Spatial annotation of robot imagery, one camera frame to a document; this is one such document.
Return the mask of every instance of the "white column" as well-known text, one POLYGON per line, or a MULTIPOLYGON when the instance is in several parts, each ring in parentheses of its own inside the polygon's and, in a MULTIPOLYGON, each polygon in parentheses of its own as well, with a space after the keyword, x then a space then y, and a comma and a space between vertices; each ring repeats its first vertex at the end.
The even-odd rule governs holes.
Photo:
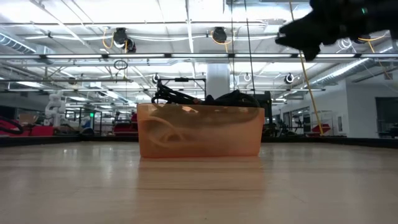
POLYGON ((206 77, 207 95, 214 99, 229 93, 229 65, 208 64, 206 77))

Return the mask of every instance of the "ceiling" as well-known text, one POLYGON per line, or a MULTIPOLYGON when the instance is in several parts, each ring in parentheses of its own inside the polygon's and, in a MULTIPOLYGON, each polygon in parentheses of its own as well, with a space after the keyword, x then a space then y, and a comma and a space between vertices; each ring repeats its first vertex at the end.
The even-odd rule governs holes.
MULTIPOLYGON (((248 0, 247 13, 242 1, 234 0, 230 4, 224 0, 43 0, 44 10, 38 6, 39 0, 2 0, 0 2, 0 33, 7 33, 18 41, 29 46, 46 46, 54 54, 111 54, 124 53, 123 49, 112 47, 107 49, 103 44, 111 45, 111 34, 117 27, 127 28, 127 34, 137 46, 137 54, 153 53, 298 53, 295 49, 275 44, 274 37, 281 25, 290 22, 291 14, 288 1, 272 2, 248 0), (234 33, 235 40, 225 45, 218 45, 208 35, 214 27, 224 27, 229 37, 234 33)), ((311 10, 306 1, 293 1, 292 8, 296 19, 308 14, 311 10)), ((383 42, 378 40, 374 45, 383 42)), ((335 45, 322 46, 322 53, 365 52, 368 45, 359 45, 349 40, 340 40, 335 45)), ((0 54, 20 54, 9 47, 0 46, 0 54)), ((205 78, 207 64, 211 60, 172 60, 172 59, 130 59, 129 68, 120 72, 119 79, 126 76, 134 81, 117 83, 117 70, 113 67, 114 60, 53 60, 53 64, 38 63, 35 60, 7 60, 15 67, 32 72, 9 73, 17 78, 35 80, 52 74, 53 79, 109 79, 102 82, 102 88, 152 88, 154 74, 163 78, 197 77, 205 78)), ((258 61, 250 63, 241 60, 231 64, 231 74, 236 76, 236 88, 248 88, 251 81, 244 76, 253 71, 256 88, 285 88, 284 77, 292 73, 302 75, 302 65, 295 62, 258 61)), ((309 78, 325 71, 335 63, 305 63, 309 78)), ((3 71, 0 77, 7 78, 3 71)), ((76 88, 68 83, 46 86, 57 88, 76 88)), ((82 83, 78 88, 87 88, 82 83)), ((170 83, 170 86, 197 88, 188 92, 202 96, 203 92, 197 83, 170 83)), ((148 94, 139 92, 118 93, 131 102, 147 101, 148 94)), ((86 95, 90 100, 98 99, 96 95, 86 95)))

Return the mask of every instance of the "white humanoid robot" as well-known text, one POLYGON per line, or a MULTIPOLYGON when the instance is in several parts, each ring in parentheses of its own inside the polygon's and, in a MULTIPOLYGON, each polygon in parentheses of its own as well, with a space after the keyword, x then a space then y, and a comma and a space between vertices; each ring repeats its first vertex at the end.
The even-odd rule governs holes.
POLYGON ((65 114, 65 102, 61 100, 62 91, 50 94, 50 102, 45 107, 44 126, 58 127, 61 125, 61 119, 65 114))

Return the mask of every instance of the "plastic storage bin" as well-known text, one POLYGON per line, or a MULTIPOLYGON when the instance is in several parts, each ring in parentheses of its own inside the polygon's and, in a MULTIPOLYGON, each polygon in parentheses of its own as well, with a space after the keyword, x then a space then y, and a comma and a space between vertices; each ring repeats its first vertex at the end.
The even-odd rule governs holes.
POLYGON ((139 104, 142 157, 256 156, 263 108, 139 104))

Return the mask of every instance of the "wooden floor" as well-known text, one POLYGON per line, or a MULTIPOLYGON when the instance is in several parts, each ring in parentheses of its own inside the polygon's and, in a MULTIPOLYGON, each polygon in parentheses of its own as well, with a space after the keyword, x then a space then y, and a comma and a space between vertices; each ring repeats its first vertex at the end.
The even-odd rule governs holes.
POLYGON ((0 149, 0 223, 394 223, 398 151, 264 144, 143 160, 136 143, 0 149))

